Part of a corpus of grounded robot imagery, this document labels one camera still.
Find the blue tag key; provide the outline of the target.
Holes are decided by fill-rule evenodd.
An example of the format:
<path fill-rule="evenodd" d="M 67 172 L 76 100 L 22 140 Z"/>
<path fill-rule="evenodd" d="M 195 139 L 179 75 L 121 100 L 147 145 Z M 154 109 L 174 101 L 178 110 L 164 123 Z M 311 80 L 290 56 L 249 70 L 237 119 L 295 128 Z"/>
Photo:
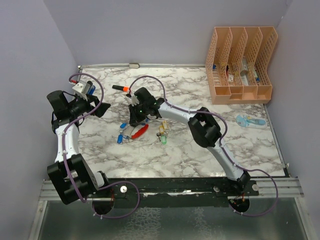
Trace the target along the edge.
<path fill-rule="evenodd" d="M 121 144 L 123 142 L 123 135 L 119 134 L 117 137 L 117 144 Z"/>

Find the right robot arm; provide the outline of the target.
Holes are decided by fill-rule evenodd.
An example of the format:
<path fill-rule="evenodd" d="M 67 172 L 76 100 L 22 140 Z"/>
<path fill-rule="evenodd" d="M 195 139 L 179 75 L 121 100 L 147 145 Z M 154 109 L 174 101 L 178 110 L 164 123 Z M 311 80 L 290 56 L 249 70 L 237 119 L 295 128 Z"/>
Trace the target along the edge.
<path fill-rule="evenodd" d="M 148 116 L 187 125 L 193 140 L 200 147 L 210 151 L 222 166 L 229 181 L 230 191 L 236 196 L 247 191 L 250 174 L 238 164 L 233 154 L 225 147 L 221 127 L 207 108 L 196 110 L 174 106 L 162 97 L 156 99 L 145 87 L 131 94 L 130 99 L 131 104 L 128 108 L 131 126 L 136 127 Z"/>

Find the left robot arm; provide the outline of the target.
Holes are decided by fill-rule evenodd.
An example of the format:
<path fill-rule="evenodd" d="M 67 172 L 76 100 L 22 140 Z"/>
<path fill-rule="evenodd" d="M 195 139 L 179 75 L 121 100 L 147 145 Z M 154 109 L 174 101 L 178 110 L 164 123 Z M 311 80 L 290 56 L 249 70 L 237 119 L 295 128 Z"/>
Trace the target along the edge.
<path fill-rule="evenodd" d="M 94 110 L 93 116 L 102 117 L 110 108 L 101 103 L 97 96 L 76 96 L 68 101 L 66 92 L 56 90 L 47 95 L 53 108 L 51 125 L 57 136 L 57 155 L 54 163 L 47 167 L 47 174 L 61 201 L 68 205 L 79 199 L 86 200 L 93 193 L 103 198 L 111 190 L 104 172 L 92 172 L 79 151 L 79 121 Z"/>

